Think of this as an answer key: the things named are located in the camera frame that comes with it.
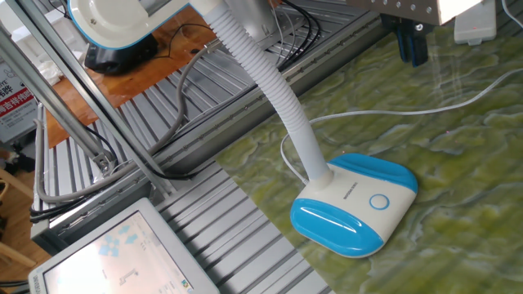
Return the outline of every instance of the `metal bar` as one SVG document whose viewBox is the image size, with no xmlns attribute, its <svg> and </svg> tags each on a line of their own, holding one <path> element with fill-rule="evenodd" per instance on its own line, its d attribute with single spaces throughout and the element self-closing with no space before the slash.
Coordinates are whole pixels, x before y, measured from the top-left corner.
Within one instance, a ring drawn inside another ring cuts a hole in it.
<svg viewBox="0 0 523 294">
<path fill-rule="evenodd" d="M 8 0 L 7 3 L 98 118 L 109 128 L 116 139 L 123 144 L 124 148 L 129 151 L 131 158 L 145 173 L 151 183 L 165 197 L 175 192 L 176 190 L 169 181 L 158 178 L 149 170 L 147 166 L 152 167 L 157 172 L 162 172 L 144 145 L 136 138 L 131 128 L 123 121 L 122 117 L 113 108 L 113 105 L 92 81 L 43 13 L 36 7 L 35 3 L 20 0 Z"/>
<path fill-rule="evenodd" d="M 24 81 L 25 86 L 31 90 L 33 95 L 51 112 L 65 131 L 79 142 L 87 156 L 93 160 L 98 158 L 97 162 L 100 164 L 101 160 L 105 160 L 107 166 L 111 159 L 110 154 L 83 128 L 82 123 L 69 111 L 65 102 L 11 40 L 11 35 L 3 27 L 0 28 L 0 56 Z"/>
</svg>

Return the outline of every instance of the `tablet screen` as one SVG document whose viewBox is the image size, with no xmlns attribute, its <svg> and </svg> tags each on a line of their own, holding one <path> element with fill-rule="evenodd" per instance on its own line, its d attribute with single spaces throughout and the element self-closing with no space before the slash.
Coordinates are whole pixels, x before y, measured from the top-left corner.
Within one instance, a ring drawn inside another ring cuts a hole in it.
<svg viewBox="0 0 523 294">
<path fill-rule="evenodd" d="M 136 212 L 44 275 L 50 294 L 183 294 L 193 291 Z"/>
</svg>

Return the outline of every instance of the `white lamp base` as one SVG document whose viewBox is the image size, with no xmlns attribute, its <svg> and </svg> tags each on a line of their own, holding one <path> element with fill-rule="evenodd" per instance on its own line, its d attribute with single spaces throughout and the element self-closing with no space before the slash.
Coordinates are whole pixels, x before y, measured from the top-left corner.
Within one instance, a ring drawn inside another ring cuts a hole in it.
<svg viewBox="0 0 523 294">
<path fill-rule="evenodd" d="M 294 201 L 291 222 L 302 235 L 346 257 L 379 251 L 416 198 L 418 183 L 407 168 L 361 154 L 329 162 L 333 179 L 311 182 Z"/>
</svg>

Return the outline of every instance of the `power button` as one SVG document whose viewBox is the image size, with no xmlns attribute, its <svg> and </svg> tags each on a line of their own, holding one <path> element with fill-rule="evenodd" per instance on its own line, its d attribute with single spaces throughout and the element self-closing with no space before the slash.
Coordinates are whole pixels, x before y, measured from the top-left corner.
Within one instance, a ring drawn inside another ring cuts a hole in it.
<svg viewBox="0 0 523 294">
<path fill-rule="evenodd" d="M 391 202 L 389 198 L 383 194 L 376 194 L 369 200 L 370 206 L 376 210 L 385 210 L 389 207 Z"/>
</svg>

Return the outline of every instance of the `marble countertop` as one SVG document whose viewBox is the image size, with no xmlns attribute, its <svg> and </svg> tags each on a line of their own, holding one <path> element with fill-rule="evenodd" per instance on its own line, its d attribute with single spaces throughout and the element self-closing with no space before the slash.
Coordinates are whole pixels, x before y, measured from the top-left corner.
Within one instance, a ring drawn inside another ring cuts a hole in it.
<svg viewBox="0 0 523 294">
<path fill-rule="evenodd" d="M 413 69 L 389 35 L 301 97 L 308 118 L 351 110 L 414 111 L 464 102 L 523 68 L 523 39 L 454 44 L 428 36 L 430 61 Z M 399 163 L 419 193 L 377 254 L 347 259 L 302 237 L 289 211 L 303 183 L 284 165 L 286 131 L 273 116 L 217 161 L 327 284 L 342 293 L 523 292 L 523 73 L 472 105 L 441 114 L 336 118 L 313 126 L 327 160 L 345 153 Z M 304 175 L 289 140 L 285 152 Z"/>
</svg>

